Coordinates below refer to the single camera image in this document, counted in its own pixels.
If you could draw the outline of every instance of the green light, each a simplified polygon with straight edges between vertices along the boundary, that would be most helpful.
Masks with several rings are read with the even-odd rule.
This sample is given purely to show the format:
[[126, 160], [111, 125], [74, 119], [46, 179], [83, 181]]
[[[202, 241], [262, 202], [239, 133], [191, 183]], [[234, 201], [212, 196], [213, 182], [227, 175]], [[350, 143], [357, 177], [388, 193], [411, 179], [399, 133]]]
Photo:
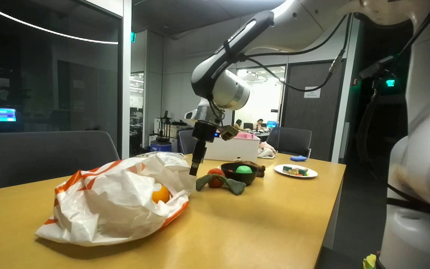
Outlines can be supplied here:
[[388, 87], [394, 87], [394, 82], [396, 82], [395, 80], [386, 80], [386, 84]]

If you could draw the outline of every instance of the blue container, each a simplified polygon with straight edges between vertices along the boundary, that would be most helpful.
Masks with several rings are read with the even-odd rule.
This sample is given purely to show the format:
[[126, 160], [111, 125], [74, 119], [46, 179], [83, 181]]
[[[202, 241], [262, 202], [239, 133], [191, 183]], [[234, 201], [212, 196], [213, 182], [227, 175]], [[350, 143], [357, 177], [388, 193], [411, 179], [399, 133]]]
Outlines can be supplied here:
[[151, 141], [151, 143], [150, 143], [150, 152], [152, 152], [152, 151], [168, 151], [168, 152], [172, 152], [172, 143], [170, 143], [170, 142]]

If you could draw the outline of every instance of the black bowl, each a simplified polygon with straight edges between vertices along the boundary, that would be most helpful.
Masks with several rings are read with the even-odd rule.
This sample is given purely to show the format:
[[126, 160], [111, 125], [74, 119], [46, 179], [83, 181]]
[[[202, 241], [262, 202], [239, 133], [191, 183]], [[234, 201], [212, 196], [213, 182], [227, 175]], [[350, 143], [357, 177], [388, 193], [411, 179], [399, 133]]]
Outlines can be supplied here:
[[[242, 165], [250, 167], [252, 172], [249, 174], [235, 173], [237, 168]], [[226, 177], [228, 177], [229, 179], [236, 180], [238, 182], [243, 182], [247, 186], [249, 186], [251, 182], [255, 180], [256, 173], [258, 172], [258, 169], [256, 167], [248, 164], [242, 164], [242, 163], [225, 163], [225, 164], [222, 164], [221, 168], [223, 173], [225, 173]]]

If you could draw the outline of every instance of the computer screen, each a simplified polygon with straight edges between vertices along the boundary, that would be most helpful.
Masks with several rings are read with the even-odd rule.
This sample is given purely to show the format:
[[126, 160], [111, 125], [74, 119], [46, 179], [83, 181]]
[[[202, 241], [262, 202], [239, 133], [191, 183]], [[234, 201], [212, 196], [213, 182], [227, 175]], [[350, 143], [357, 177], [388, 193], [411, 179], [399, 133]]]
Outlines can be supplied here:
[[0, 121], [16, 121], [16, 110], [12, 108], [0, 108]]
[[276, 121], [268, 121], [267, 127], [268, 128], [275, 128], [276, 127]]

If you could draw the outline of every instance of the green ball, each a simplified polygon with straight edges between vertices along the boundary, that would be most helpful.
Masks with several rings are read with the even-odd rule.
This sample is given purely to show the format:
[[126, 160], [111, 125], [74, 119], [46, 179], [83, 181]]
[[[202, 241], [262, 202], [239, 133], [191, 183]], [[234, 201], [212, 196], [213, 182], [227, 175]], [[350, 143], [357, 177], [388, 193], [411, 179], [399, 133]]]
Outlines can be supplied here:
[[248, 166], [246, 166], [246, 165], [239, 166], [235, 172], [236, 173], [240, 173], [240, 174], [250, 174], [250, 173], [252, 173], [251, 168], [248, 167]]

